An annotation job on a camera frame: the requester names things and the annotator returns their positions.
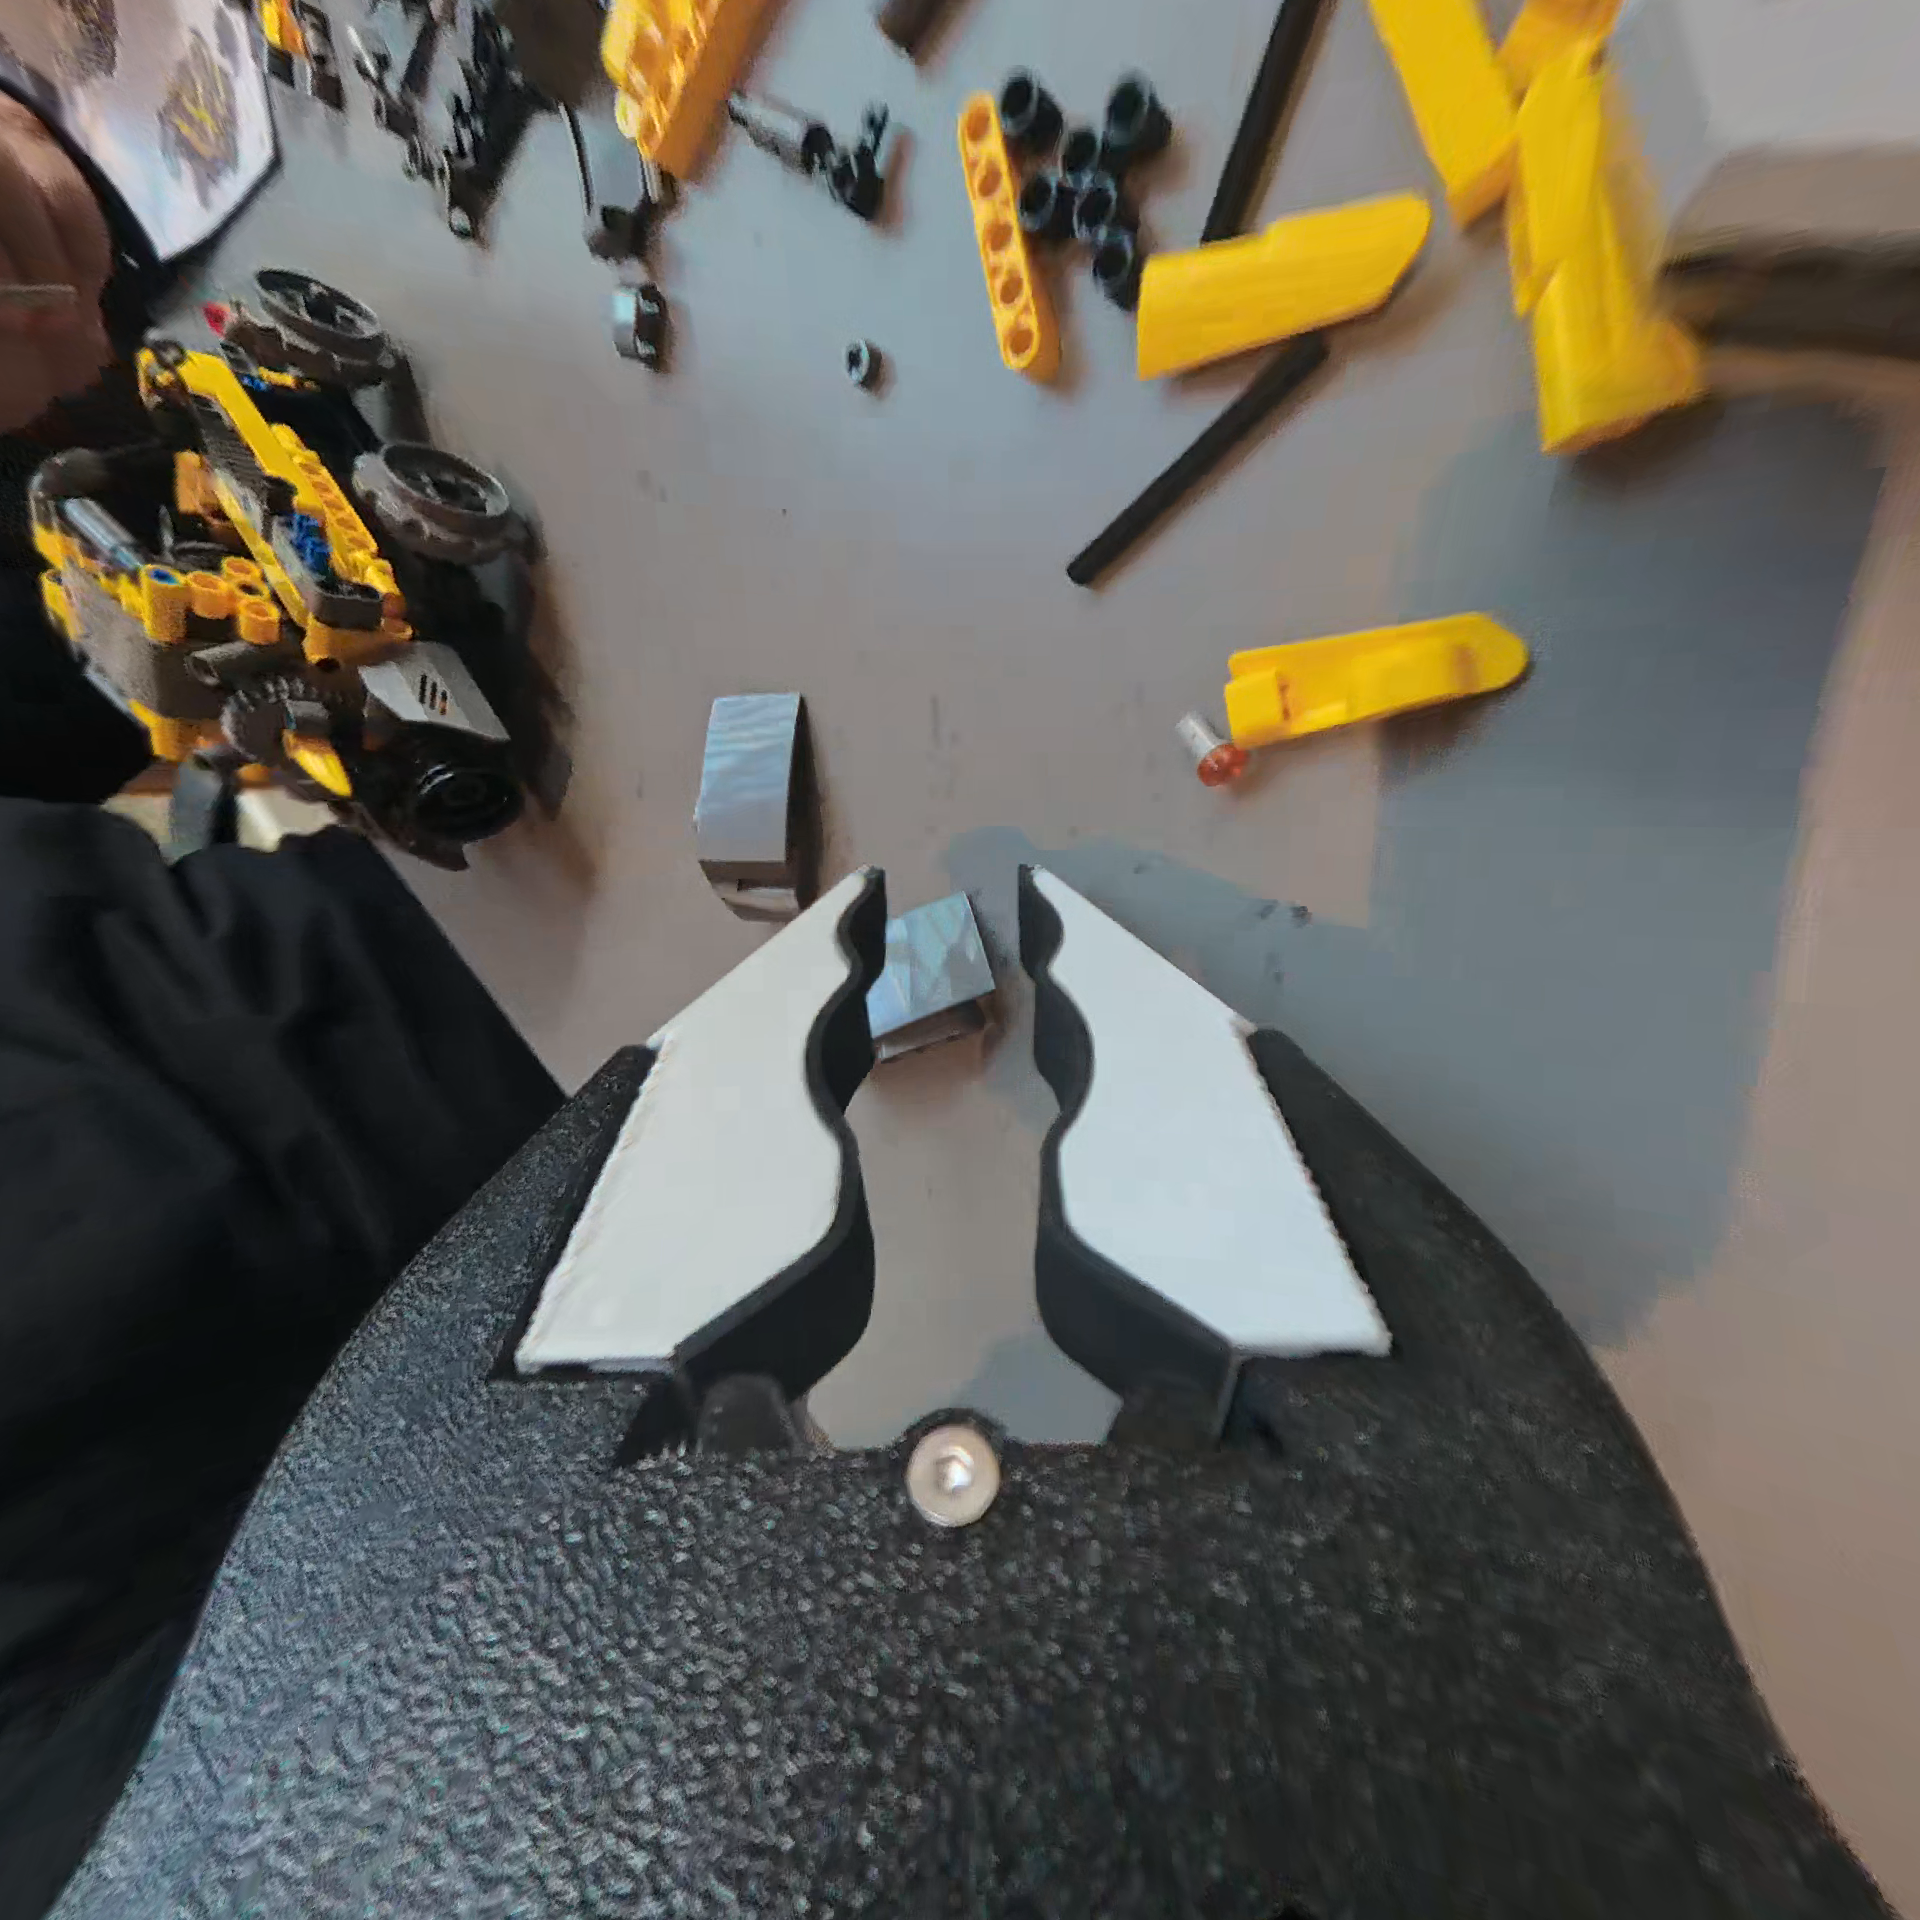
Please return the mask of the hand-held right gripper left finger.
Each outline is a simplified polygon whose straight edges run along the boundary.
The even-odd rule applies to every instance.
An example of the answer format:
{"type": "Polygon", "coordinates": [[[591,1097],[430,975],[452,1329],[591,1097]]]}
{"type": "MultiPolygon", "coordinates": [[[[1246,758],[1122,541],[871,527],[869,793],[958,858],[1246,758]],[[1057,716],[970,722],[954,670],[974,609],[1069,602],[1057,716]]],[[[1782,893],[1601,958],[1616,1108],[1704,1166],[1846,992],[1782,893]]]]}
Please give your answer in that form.
{"type": "Polygon", "coordinates": [[[854,868],[641,1045],[517,1375],[766,1375],[801,1401],[852,1352],[874,1250],[847,1104],[886,904],[854,868]]]}

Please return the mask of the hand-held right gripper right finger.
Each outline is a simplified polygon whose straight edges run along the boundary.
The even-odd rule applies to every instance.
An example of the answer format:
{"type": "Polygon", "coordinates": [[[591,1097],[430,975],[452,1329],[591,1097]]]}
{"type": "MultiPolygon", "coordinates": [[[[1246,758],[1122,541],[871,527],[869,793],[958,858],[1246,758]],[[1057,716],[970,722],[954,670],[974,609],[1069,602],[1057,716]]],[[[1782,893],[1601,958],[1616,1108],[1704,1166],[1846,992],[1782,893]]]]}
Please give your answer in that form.
{"type": "Polygon", "coordinates": [[[1222,1433],[1262,1359],[1391,1352],[1228,1001],[1039,863],[1017,878],[1039,1148],[1034,1300],[1118,1401],[1222,1433]]]}

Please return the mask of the grey curved panel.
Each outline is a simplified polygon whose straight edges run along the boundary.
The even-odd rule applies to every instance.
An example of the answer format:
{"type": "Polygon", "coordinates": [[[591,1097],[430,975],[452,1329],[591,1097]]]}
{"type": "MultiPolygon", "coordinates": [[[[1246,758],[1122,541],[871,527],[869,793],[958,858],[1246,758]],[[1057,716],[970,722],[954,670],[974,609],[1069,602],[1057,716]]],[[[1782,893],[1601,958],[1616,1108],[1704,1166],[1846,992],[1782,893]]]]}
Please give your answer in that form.
{"type": "Polygon", "coordinates": [[[996,978],[968,893],[888,919],[866,1012],[874,1061],[982,1036],[996,1012],[996,978]]]}
{"type": "Polygon", "coordinates": [[[714,698],[693,812],[694,856],[712,893],[743,920],[788,924],[818,893],[822,838],[804,698],[714,698]]]}

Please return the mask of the pile of mixed building pieces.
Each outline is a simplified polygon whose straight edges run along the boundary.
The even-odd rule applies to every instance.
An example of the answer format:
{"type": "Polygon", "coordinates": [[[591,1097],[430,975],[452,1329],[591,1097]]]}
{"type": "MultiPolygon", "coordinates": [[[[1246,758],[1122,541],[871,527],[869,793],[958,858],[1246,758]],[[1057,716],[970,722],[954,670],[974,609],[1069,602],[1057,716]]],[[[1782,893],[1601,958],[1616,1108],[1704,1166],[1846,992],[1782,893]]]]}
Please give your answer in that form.
{"type": "Polygon", "coordinates": [[[583,189],[591,255],[639,261],[679,182],[639,160],[629,204],[601,197],[583,106],[599,86],[608,2],[365,2],[245,5],[269,76],[302,96],[345,106],[345,70],[368,90],[374,125],[400,143],[400,169],[430,185],[448,231],[481,242],[500,185],[529,125],[556,113],[583,189]]]}

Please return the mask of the person's left forearm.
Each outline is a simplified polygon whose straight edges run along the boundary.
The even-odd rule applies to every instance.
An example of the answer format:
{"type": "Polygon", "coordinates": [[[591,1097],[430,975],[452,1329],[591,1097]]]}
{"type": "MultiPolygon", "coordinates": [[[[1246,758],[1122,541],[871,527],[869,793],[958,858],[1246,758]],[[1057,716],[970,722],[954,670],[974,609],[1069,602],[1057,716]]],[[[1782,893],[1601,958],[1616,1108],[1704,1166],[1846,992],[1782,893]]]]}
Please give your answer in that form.
{"type": "Polygon", "coordinates": [[[264,1462],[559,1087],[346,832],[166,858],[4,434],[1,1900],[42,1916],[264,1462]]]}

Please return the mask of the grey desk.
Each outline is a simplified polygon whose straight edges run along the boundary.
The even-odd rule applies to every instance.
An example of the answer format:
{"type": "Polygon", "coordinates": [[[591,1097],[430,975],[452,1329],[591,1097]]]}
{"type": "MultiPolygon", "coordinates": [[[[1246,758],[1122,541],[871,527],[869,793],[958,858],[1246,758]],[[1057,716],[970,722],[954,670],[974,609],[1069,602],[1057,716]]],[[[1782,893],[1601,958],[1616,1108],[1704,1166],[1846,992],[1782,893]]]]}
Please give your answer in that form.
{"type": "Polygon", "coordinates": [[[617,359],[544,118],[455,239],[354,102],[279,86],[279,173],[204,285],[268,261],[414,350],[444,441],[540,519],[556,799],[468,876],[407,866],[575,1081],[751,943],[690,845],[705,713],[798,689],[824,866],[967,890],[1054,866],[1287,1028],[1463,1192],[1596,1345],[1790,1743],[1886,1880],[1916,1821],[1916,377],[1730,365],[1567,464],[1538,445],[1503,231],[1445,207],[1332,365],[1094,590],[1066,558],[1246,380],[1142,383],[1055,280],[1063,374],[1006,373],[953,154],[1034,66],[1071,113],[1141,69],[1201,229],[1270,5],[961,5],[901,60],[784,5],[754,77],[895,118],[862,226],[726,135],[657,245],[677,354],[617,359]],[[852,338],[884,354],[856,391],[852,338]],[[1237,650],[1485,612],[1521,681],[1250,749],[1237,650]]]}

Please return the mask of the person's left hand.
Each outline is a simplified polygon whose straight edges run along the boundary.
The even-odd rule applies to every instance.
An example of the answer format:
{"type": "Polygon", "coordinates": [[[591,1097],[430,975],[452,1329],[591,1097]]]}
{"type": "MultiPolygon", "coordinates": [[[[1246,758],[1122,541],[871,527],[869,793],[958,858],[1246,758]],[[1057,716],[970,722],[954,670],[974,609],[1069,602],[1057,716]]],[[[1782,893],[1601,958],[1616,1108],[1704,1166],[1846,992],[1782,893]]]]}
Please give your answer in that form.
{"type": "Polygon", "coordinates": [[[36,111],[1,97],[1,284],[62,285],[62,301],[1,316],[1,431],[84,392],[111,361],[103,293],[111,234],[81,169],[36,111]]]}

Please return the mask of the yellow curved panel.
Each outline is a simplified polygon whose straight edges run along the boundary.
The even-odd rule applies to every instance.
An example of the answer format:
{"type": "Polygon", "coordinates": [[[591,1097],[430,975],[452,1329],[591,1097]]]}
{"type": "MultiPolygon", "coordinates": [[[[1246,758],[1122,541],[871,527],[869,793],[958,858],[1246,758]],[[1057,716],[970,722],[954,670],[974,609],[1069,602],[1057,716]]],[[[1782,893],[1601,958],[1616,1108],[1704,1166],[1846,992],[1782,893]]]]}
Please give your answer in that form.
{"type": "Polygon", "coordinates": [[[1183,374],[1376,313],[1426,246],[1426,198],[1393,194],[1287,214],[1142,265],[1141,380],[1183,374]]]}
{"type": "Polygon", "coordinates": [[[1237,650],[1222,709],[1241,749],[1476,698],[1521,681],[1527,641],[1485,612],[1237,650]]]}

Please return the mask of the long black axle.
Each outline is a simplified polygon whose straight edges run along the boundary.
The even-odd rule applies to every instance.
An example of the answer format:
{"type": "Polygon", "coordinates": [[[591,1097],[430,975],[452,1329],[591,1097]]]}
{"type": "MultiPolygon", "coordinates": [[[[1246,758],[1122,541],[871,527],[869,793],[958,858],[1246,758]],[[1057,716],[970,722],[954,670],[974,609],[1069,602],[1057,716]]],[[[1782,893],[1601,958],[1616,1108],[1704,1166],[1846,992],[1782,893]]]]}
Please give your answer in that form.
{"type": "Polygon", "coordinates": [[[1312,328],[1272,351],[1252,382],[1122,506],[1065,566],[1073,588],[1098,585],[1170,516],[1213,482],[1310,386],[1329,359],[1327,332],[1312,328]]]}

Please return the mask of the partly built yellow robot vehicle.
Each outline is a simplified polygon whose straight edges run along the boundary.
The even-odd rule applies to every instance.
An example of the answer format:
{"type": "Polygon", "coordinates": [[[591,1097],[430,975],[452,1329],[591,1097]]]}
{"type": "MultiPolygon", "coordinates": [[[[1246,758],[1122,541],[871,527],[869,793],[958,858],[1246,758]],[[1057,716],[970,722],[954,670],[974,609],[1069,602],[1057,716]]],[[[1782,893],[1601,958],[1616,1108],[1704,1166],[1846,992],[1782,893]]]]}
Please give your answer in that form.
{"type": "Polygon", "coordinates": [[[247,797],[445,872],[536,782],[525,653],[534,533],[492,470],[424,434],[372,309],[289,270],[149,335],[143,425],[39,460],[39,609],[168,777],[173,848],[247,797]]]}

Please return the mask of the yellow five-hole beam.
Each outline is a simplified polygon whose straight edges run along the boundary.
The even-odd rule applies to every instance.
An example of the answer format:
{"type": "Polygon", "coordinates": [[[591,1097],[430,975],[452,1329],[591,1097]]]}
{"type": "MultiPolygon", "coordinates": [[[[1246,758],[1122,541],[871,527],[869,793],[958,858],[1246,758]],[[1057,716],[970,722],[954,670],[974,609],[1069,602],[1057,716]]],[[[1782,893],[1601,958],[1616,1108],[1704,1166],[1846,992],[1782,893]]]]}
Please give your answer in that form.
{"type": "Polygon", "coordinates": [[[998,359],[1029,382],[1049,383],[1061,369],[1061,332],[1020,223],[1021,178],[990,90],[964,97],[954,116],[954,149],[998,359]]]}

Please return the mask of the cluster of black pins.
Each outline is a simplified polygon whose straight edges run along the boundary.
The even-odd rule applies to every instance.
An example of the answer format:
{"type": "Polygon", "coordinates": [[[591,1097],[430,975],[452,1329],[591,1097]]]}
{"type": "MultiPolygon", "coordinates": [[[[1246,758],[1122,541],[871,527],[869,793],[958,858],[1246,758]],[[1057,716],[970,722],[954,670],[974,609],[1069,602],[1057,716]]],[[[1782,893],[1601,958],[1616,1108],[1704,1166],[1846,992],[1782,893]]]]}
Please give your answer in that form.
{"type": "Polygon", "coordinates": [[[994,97],[998,129],[1015,162],[1017,223],[1047,246],[1087,254],[1094,287],[1134,313],[1148,242],[1134,173],[1170,143],[1168,110],[1141,70],[1122,73],[1093,120],[1069,120],[1054,90],[1025,66],[1013,69],[994,97]]]}

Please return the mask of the black pin connector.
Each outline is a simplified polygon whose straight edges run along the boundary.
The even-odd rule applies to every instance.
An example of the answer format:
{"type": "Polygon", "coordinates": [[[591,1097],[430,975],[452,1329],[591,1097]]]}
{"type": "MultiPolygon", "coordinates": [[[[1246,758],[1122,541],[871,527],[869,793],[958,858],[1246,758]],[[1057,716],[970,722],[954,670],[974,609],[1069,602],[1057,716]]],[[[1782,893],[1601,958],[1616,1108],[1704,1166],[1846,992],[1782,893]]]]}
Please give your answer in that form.
{"type": "Polygon", "coordinates": [[[818,118],[784,102],[736,89],[726,96],[726,118],[754,149],[782,167],[815,182],[842,210],[874,223],[884,207],[879,150],[890,127],[884,102],[871,102],[854,142],[841,142],[818,118]]]}

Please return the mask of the yellow wide beam with holes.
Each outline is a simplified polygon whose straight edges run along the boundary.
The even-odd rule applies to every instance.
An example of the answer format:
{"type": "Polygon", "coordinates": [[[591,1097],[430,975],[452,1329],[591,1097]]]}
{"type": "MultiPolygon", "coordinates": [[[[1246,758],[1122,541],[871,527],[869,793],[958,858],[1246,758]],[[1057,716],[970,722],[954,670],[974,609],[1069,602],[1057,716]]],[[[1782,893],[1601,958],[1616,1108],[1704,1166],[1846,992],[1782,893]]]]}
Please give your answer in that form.
{"type": "Polygon", "coordinates": [[[614,125],[639,160],[687,181],[782,2],[608,2],[599,56],[614,125]]]}

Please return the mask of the large grey hub block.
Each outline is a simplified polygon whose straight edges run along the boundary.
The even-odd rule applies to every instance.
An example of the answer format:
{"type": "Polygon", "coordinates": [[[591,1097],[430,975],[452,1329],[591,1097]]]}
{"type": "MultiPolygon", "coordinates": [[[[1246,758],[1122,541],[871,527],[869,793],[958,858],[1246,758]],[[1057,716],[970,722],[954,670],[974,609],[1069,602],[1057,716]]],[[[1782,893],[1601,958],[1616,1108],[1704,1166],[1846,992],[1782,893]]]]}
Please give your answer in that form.
{"type": "Polygon", "coordinates": [[[1616,36],[1679,319],[1917,357],[1917,5],[1636,5],[1616,36]]]}

